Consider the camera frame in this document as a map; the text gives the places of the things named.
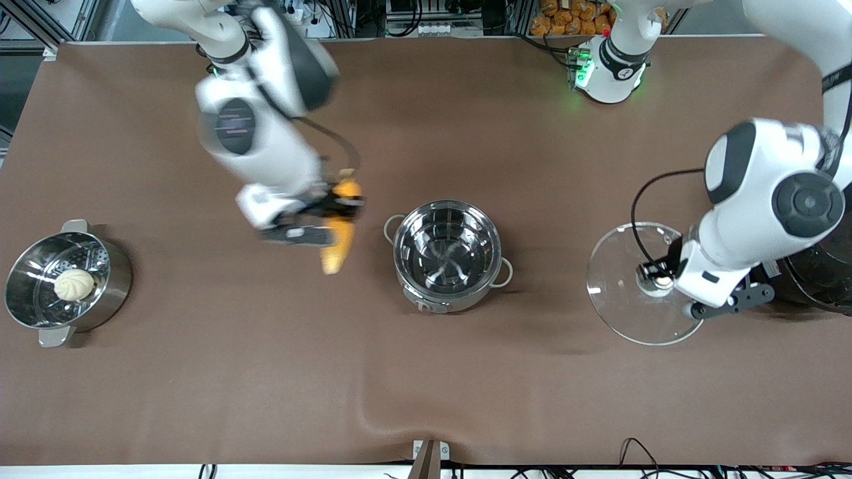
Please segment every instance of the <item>green light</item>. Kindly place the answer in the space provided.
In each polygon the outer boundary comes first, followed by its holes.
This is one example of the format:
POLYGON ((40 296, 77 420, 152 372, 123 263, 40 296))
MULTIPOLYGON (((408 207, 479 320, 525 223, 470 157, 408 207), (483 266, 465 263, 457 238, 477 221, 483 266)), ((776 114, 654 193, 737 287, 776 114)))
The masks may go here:
POLYGON ((583 65, 583 67, 577 72, 576 81, 574 83, 580 88, 585 88, 585 86, 589 84, 591 74, 594 72, 595 61, 589 60, 589 62, 583 65))

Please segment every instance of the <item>orange object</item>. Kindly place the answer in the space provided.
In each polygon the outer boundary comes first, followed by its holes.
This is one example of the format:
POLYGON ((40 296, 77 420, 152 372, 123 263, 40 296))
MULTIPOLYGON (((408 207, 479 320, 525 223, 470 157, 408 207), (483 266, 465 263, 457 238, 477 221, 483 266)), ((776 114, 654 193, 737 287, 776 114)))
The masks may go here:
POLYGON ((550 19, 548 17, 539 15, 532 19, 532 24, 530 25, 530 34, 536 37, 542 37, 547 35, 550 32, 550 19))
POLYGON ((586 4, 585 0, 571 0, 571 15, 578 17, 585 10, 586 4))
POLYGON ((587 2, 586 8, 580 12, 579 17, 581 20, 589 21, 595 18, 595 12, 597 12, 597 5, 592 2, 587 2))
POLYGON ((580 33, 580 19, 575 18, 571 20, 570 23, 565 25, 565 34, 566 35, 577 35, 580 33))
POLYGON ((603 35, 604 32, 610 29, 609 20, 606 15, 598 15, 595 17, 595 33, 603 35))
MULTIPOLYGON (((331 191, 341 198, 361 196, 361 186, 352 177, 344 178, 331 191)), ((323 224, 334 233, 334 245, 319 249, 322 271, 325 274, 337 274, 352 247, 355 224, 339 216, 326 218, 323 224)))
POLYGON ((659 17, 659 21, 663 23, 663 32, 669 26, 669 15, 665 12, 665 9, 662 7, 657 7, 653 10, 657 16, 659 17))
POLYGON ((559 11, 559 3, 557 0, 540 0, 538 6, 541 7, 542 13, 549 17, 559 11))
POLYGON ((571 20, 574 20, 574 17, 571 15, 570 10, 559 10, 555 15, 553 15, 554 24, 559 23, 565 26, 571 23, 571 20))
POLYGON ((595 34, 595 24, 590 21, 581 21, 580 22, 580 35, 594 35, 595 34))

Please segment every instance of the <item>cable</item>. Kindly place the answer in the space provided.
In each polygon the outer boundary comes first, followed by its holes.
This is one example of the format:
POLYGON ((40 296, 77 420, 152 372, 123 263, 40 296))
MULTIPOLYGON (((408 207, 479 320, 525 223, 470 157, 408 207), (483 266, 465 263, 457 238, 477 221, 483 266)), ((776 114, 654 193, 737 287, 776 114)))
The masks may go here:
POLYGON ((535 469, 518 470, 517 473, 515 473, 515 475, 510 477, 509 479, 516 479, 517 477, 523 477, 524 479, 530 479, 529 476, 527 476, 527 474, 525 474, 528 470, 535 470, 535 469))
POLYGON ((651 464, 653 464, 654 469, 659 470, 659 465, 657 464, 657 459, 654 458, 653 454, 648 451, 648 448, 642 444, 642 441, 639 441, 635 437, 628 437, 621 442, 621 453, 619 453, 619 467, 625 464, 625 459, 627 458, 627 450, 630 449, 630 444, 635 442, 642 448, 642 451, 645 451, 645 454, 648 455, 648 458, 651 459, 651 464))
POLYGON ((420 26, 420 20, 423 19, 423 5, 420 4, 421 0, 412 0, 414 3, 414 7, 412 9, 412 23, 402 31, 402 33, 391 33, 387 32, 390 37, 402 38, 407 37, 414 33, 415 30, 420 26))
POLYGON ((354 27, 354 26, 346 25, 346 24, 341 23, 338 19, 334 18, 334 15, 331 15, 331 14, 329 14, 329 15, 327 16, 327 18, 330 18, 330 19, 331 19, 331 21, 333 21, 335 25, 340 26, 341 28, 343 28, 343 30, 346 30, 347 32, 351 30, 351 31, 352 31, 352 35, 353 35, 353 36, 355 35, 356 31, 355 31, 355 27, 354 27))
MULTIPOLYGON (((207 464, 201 465, 201 470, 199 470, 199 479, 204 477, 204 471, 207 469, 207 464)), ((219 469, 218 465, 211 464, 210 465, 210 475, 207 476, 207 479, 216 479, 216 470, 219 469)))
MULTIPOLYGON (((329 32, 330 35, 332 35, 331 38, 337 38, 337 32, 334 31, 334 27, 331 26, 331 23, 328 21, 328 19, 331 15, 325 14, 325 9, 322 8, 322 5, 319 6, 319 12, 322 15, 323 20, 325 20, 325 24, 328 25, 328 32, 329 32)), ((316 12, 314 12, 313 9, 311 9, 311 14, 314 16, 314 18, 316 18, 317 14, 316 14, 316 12)))
MULTIPOLYGON (((657 270, 659 270, 661 273, 665 273, 664 269, 660 266, 660 264, 657 260, 655 260, 651 257, 651 254, 648 253, 648 250, 645 249, 645 245, 642 244, 642 240, 639 239, 639 232, 636 230, 636 204, 639 203, 639 199, 641 198, 642 194, 645 193, 645 190, 648 189, 648 187, 650 187, 654 183, 658 182, 659 180, 662 180, 664 178, 668 178, 670 176, 691 175, 693 173, 701 173, 702 171, 704 171, 704 168, 691 168, 689 170, 674 170, 674 171, 669 171, 668 173, 663 173, 662 175, 657 175, 657 176, 651 178, 650 180, 648 180, 647 183, 645 183, 644 185, 642 185, 641 188, 639 188, 639 193, 636 194, 636 197, 633 198, 633 204, 630 205, 630 226, 633 228, 633 237, 636 239, 636 245, 639 246, 639 249, 642 251, 642 254, 645 256, 645 258, 648 260, 648 262, 653 264, 654 266, 656 266, 657 270)), ((666 274, 668 274, 668 276, 670 278, 674 279, 671 274, 669 274, 669 273, 666 273, 666 274)), ((642 443, 639 442, 635 437, 629 437, 628 439, 625 440, 625 442, 627 443, 628 446, 630 445, 629 444, 630 439, 632 439, 637 444, 642 446, 642 449, 645 449, 645 447, 642 445, 642 443)))
POLYGON ((556 53, 568 53, 568 49, 560 49, 560 48, 557 48, 557 47, 550 47, 549 45, 542 45, 541 43, 536 42, 535 40, 531 39, 530 37, 528 37, 527 35, 524 35, 522 33, 512 32, 510 35, 512 37, 518 37, 521 40, 531 44, 533 47, 540 49, 540 50, 550 50, 550 51, 553 51, 553 52, 556 52, 556 53))
POLYGON ((8 16, 6 12, 0 12, 0 35, 6 32, 10 23, 12 23, 12 17, 8 16))
POLYGON ((763 470, 762 468, 755 467, 755 470, 757 470, 757 474, 760 474, 761 476, 766 477, 766 479, 775 479, 774 477, 770 476, 770 475, 769 475, 769 474, 768 474, 765 470, 763 470))
POLYGON ((313 121, 308 118, 296 118, 296 120, 306 124, 307 126, 317 130, 319 133, 330 137, 332 140, 336 141, 338 145, 346 152, 346 156, 349 158, 349 168, 352 170, 358 170, 361 167, 361 155, 358 153, 358 149, 355 148, 355 145, 352 144, 351 141, 344 138, 342 135, 337 133, 336 131, 326 128, 325 126, 313 121))
POLYGON ((553 58, 553 61, 564 66, 565 68, 568 68, 569 70, 572 69, 572 68, 578 68, 579 67, 579 66, 576 66, 576 65, 568 65, 565 61, 560 60, 560 58, 558 56, 556 56, 556 53, 554 53, 554 51, 550 47, 550 45, 547 44, 547 34, 546 33, 541 36, 541 40, 544 42, 544 47, 547 49, 547 53, 550 54, 550 57, 553 58))
POLYGON ((343 148, 344 151, 346 151, 346 154, 348 156, 348 161, 349 161, 349 163, 348 163, 349 168, 351 168, 353 170, 358 170, 361 167, 361 155, 360 155, 360 153, 358 153, 358 149, 355 148, 355 146, 352 144, 351 141, 347 140, 346 138, 343 137, 343 135, 337 133, 336 131, 334 131, 330 128, 327 128, 327 127, 313 121, 312 119, 294 118, 291 115, 287 114, 287 112, 284 110, 284 108, 282 108, 281 105, 279 105, 278 102, 275 101, 275 99, 269 94, 269 92, 266 90, 266 88, 258 82, 257 73, 254 71, 254 68, 252 68, 251 66, 248 66, 248 67, 246 67, 245 70, 246 70, 246 72, 248 72, 249 78, 251 78, 252 81, 255 82, 255 87, 257 88, 257 91, 261 94, 261 96, 263 97, 263 100, 277 114, 281 115, 281 117, 283 117, 284 119, 287 119, 289 121, 300 121, 300 122, 306 124, 307 126, 313 128, 314 130, 317 130, 319 133, 322 133, 323 135, 329 136, 338 145, 340 145, 343 148))

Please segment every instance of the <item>yellow object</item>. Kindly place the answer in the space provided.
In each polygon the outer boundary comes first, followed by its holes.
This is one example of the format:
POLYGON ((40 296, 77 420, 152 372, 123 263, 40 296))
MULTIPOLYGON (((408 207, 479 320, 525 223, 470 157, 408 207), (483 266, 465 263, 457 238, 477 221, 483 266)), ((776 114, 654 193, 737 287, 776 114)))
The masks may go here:
MULTIPOLYGON (((348 175, 332 188, 331 191, 341 198, 353 198, 361 195, 361 186, 351 175, 348 175)), ((322 271, 325 274, 337 274, 340 268, 343 267, 343 261, 346 259, 346 256, 349 254, 349 248, 352 246, 352 239, 355 236, 355 224, 339 216, 326 218, 324 224, 334 233, 335 241, 334 245, 326 246, 319 250, 322 271)))

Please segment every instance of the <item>metal bracket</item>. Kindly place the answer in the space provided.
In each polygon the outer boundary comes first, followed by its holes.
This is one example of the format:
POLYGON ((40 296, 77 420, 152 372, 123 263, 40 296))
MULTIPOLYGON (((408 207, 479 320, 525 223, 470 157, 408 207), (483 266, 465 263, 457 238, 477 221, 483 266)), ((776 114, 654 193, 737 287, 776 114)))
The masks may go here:
POLYGON ((775 299, 775 289, 770 285, 751 283, 749 286, 731 293, 721 308, 712 308, 702 303, 693 303, 689 313, 696 320, 706 320, 721 315, 739 313, 743 309, 754 308, 775 299))
POLYGON ((408 479, 440 479, 442 459, 450 460, 450 446, 446 442, 414 441, 414 465, 408 479))

